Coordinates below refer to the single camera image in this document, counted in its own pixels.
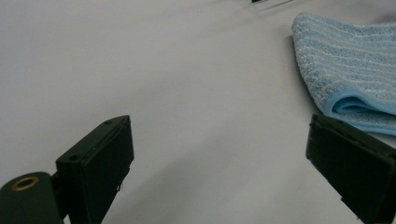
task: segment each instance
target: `tabletop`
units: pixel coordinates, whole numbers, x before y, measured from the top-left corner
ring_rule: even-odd
[[[276,1],[0,1],[0,185],[130,115],[135,160],[103,223],[361,223],[305,158],[320,112],[291,25],[396,21],[396,2]]]

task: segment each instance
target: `cloth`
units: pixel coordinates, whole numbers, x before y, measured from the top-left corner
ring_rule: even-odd
[[[396,135],[396,22],[355,25],[301,13],[292,30],[301,75],[323,114]]]

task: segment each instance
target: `towel fold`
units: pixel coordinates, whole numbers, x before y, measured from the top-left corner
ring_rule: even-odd
[[[323,114],[396,135],[396,23],[353,25],[301,13],[292,30],[301,75]]]

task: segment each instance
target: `striped towel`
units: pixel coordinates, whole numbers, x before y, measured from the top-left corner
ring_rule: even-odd
[[[363,131],[396,135],[396,23],[352,25],[301,13],[292,30],[318,108]]]

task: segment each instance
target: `folded towel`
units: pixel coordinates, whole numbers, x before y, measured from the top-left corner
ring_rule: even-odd
[[[396,22],[352,25],[302,13],[292,30],[318,108],[361,130],[396,135]]]

